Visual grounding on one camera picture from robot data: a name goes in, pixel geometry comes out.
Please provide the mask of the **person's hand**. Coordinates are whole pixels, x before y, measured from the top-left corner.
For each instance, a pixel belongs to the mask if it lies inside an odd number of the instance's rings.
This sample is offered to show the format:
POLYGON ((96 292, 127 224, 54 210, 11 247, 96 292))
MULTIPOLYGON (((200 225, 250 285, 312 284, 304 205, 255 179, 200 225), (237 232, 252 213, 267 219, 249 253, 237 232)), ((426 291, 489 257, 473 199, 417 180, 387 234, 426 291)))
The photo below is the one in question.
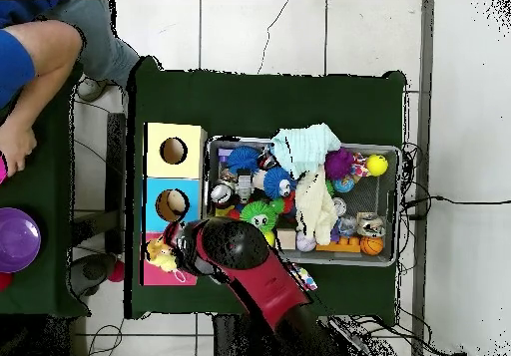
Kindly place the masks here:
POLYGON ((25 159, 36 148, 37 141, 31 126, 8 118, 0 129, 0 148, 7 163, 7 175, 25 169, 25 159))

